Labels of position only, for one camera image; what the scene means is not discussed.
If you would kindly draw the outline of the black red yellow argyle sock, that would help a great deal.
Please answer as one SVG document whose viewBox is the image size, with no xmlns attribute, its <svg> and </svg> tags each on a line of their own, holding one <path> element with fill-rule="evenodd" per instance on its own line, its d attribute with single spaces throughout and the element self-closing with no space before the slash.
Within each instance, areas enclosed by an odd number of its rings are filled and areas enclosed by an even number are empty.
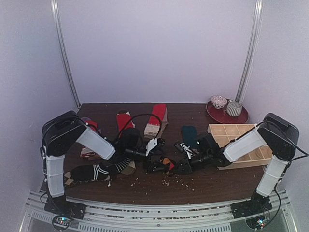
<svg viewBox="0 0 309 232">
<path fill-rule="evenodd" d="M 161 156 L 159 159 L 159 162 L 163 165 L 163 173 L 168 176 L 171 177 L 174 175 L 173 169 L 176 165 L 176 162 L 172 159 L 169 159 L 168 157 L 165 156 Z"/>
</svg>

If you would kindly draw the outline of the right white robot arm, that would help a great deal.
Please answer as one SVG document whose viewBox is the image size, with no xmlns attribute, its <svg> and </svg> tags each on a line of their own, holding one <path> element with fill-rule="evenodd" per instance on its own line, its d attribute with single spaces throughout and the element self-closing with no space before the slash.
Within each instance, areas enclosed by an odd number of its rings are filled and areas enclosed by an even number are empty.
<svg viewBox="0 0 309 232">
<path fill-rule="evenodd" d="M 257 195 L 247 204 L 248 210 L 256 214 L 265 207 L 265 198 L 275 189 L 275 185 L 294 158 L 298 139 L 299 129 L 295 125 L 273 113 L 268 113 L 262 122 L 223 147 L 219 147 L 212 134 L 200 134 L 197 137 L 200 153 L 180 160 L 172 171 L 175 174 L 191 174 L 198 168 L 208 165 L 226 167 L 246 154 L 267 145 L 272 151 L 271 160 L 256 187 Z"/>
</svg>

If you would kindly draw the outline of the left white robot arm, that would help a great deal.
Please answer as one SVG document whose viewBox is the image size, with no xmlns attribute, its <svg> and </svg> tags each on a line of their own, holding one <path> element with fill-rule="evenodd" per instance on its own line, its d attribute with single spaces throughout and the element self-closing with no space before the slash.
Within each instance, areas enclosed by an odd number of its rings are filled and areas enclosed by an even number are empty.
<svg viewBox="0 0 309 232">
<path fill-rule="evenodd" d="M 43 173 L 49 195 L 50 206 L 60 215 L 66 214 L 70 207 L 62 197 L 64 187 L 64 159 L 75 144 L 81 144 L 111 162 L 82 165 L 71 170 L 71 177 L 77 182 L 112 179 L 121 173 L 132 161 L 150 164 L 153 155 L 162 155 L 164 139 L 158 134 L 145 140 L 135 128 L 129 112 L 119 112 L 116 116 L 119 132 L 113 140 L 102 136 L 98 128 L 82 120 L 74 111 L 68 111 L 42 128 L 41 157 L 44 160 Z"/>
</svg>

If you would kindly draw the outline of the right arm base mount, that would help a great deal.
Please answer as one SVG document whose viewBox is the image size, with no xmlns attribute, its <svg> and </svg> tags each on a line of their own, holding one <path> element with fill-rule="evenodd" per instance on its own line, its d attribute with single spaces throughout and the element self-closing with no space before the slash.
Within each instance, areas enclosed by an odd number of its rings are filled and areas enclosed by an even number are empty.
<svg viewBox="0 0 309 232">
<path fill-rule="evenodd" d="M 265 227 L 272 204 L 269 197 L 251 197 L 249 200 L 231 204 L 234 219 L 245 218 L 246 225 L 254 230 Z"/>
</svg>

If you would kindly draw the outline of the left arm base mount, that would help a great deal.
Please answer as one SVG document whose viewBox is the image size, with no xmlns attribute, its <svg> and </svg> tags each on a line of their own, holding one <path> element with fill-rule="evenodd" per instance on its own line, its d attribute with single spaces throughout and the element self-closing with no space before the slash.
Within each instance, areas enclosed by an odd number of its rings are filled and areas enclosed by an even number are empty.
<svg viewBox="0 0 309 232">
<path fill-rule="evenodd" d="M 77 219 L 82 220 L 85 215 L 86 205 L 64 201 L 64 204 L 57 205 L 52 199 L 47 199 L 44 210 L 55 214 L 52 218 L 52 226 L 57 231 L 64 231 L 76 223 Z"/>
</svg>

